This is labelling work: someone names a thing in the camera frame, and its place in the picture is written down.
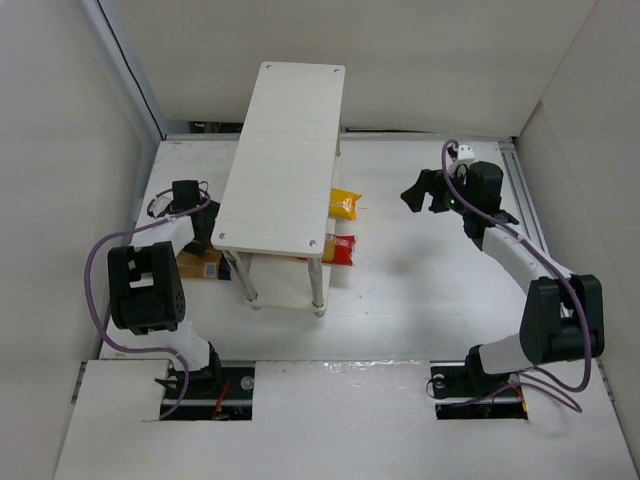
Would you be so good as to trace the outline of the blue-ended spaghetti box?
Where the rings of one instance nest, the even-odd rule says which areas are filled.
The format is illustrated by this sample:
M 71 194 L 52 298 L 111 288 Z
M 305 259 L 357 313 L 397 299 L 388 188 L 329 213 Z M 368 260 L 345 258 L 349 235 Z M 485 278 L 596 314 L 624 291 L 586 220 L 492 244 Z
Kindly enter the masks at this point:
M 217 250 L 207 250 L 202 256 L 182 251 L 176 258 L 180 276 L 192 280 L 231 280 L 231 268 Z

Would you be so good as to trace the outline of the yellow spaghetti bag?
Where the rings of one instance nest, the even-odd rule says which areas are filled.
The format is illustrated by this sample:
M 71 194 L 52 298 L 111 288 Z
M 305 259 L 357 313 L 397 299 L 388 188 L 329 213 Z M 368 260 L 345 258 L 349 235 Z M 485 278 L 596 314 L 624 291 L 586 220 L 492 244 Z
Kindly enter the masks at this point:
M 329 201 L 329 217 L 339 220 L 357 219 L 357 202 L 362 195 L 356 192 L 333 188 Z

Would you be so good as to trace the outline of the red spaghetti bag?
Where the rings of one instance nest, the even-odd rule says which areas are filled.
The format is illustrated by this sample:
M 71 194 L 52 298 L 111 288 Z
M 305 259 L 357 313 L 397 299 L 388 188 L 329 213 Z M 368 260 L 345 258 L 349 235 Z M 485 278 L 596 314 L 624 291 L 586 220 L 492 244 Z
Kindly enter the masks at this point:
M 352 266 L 356 242 L 357 238 L 355 235 L 328 233 L 325 236 L 324 252 L 321 262 L 327 265 Z

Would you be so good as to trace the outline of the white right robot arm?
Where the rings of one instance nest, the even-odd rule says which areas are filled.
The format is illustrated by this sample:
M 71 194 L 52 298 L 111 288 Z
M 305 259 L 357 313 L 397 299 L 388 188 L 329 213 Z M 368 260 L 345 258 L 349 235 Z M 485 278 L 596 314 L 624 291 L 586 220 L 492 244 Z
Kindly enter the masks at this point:
M 519 330 L 500 341 L 470 348 L 456 381 L 480 398 L 497 395 L 500 381 L 522 379 L 538 389 L 579 393 L 591 380 L 592 361 L 604 351 L 601 282 L 552 260 L 517 229 L 501 206 L 502 170 L 487 162 L 456 162 L 424 169 L 401 193 L 418 213 L 455 212 L 478 250 L 499 263 L 526 295 Z

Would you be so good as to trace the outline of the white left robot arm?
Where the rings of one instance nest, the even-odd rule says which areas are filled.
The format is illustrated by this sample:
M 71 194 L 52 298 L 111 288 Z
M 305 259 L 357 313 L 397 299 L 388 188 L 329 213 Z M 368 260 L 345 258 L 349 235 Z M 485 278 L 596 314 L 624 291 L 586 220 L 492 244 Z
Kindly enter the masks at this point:
M 207 250 L 219 204 L 208 183 L 177 180 L 156 195 L 147 214 L 157 225 L 132 235 L 131 243 L 107 254 L 111 318 L 115 327 L 135 336 L 150 336 L 152 345 L 139 353 L 181 357 L 158 383 L 172 397 L 205 398 L 224 387 L 220 358 L 210 342 L 187 321 L 186 296 L 177 257 L 197 259 Z

